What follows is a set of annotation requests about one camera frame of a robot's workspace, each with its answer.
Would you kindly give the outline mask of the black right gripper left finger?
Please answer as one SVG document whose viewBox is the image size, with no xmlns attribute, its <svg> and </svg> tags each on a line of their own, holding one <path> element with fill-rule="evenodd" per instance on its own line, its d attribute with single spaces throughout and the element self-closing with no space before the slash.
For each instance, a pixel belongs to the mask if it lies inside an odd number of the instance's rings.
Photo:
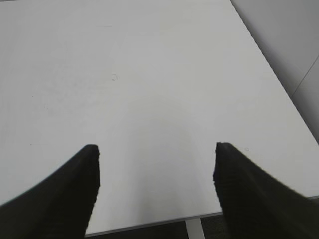
<svg viewBox="0 0 319 239">
<path fill-rule="evenodd" d="M 2 239 L 83 239 L 100 188 L 99 148 L 88 144 L 0 207 Z"/>
</svg>

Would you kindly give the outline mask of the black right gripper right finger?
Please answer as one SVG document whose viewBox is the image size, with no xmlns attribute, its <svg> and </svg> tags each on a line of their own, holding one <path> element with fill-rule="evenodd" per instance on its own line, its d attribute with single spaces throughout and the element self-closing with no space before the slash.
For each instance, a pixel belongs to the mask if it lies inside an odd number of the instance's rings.
<svg viewBox="0 0 319 239">
<path fill-rule="evenodd" d="M 213 180 L 232 239 L 317 239 L 319 205 L 287 187 L 232 144 L 218 142 Z"/>
</svg>

